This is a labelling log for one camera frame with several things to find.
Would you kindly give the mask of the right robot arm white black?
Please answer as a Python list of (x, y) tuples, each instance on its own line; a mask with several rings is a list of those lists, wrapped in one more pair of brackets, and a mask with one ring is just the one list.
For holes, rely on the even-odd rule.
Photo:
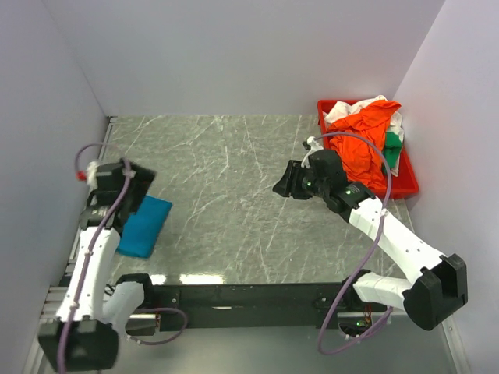
[(290, 160), (273, 191), (285, 198), (321, 198), (330, 211), (371, 238), (405, 275), (384, 277), (359, 268), (344, 281), (335, 305), (343, 302), (352, 311), (367, 303), (401, 309), (418, 327), (432, 330), (467, 303), (465, 261), (425, 243), (363, 183), (350, 182), (333, 150), (317, 150), (304, 162)]

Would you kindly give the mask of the blue t shirt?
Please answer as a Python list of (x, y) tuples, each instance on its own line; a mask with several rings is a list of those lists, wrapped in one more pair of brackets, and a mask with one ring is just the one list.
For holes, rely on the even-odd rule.
[(116, 252), (149, 259), (171, 208), (167, 200), (145, 196), (138, 211), (127, 220)]

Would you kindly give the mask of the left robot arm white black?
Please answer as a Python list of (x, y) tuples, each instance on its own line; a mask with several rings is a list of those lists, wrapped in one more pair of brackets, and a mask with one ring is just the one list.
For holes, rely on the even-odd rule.
[(144, 275), (117, 287), (105, 305), (104, 289), (123, 228), (143, 202), (156, 173), (124, 158), (95, 161), (78, 177), (90, 186), (80, 214), (79, 249), (73, 275), (55, 319), (41, 325), (38, 342), (58, 373), (110, 369), (119, 338), (133, 313), (152, 310), (156, 294)]

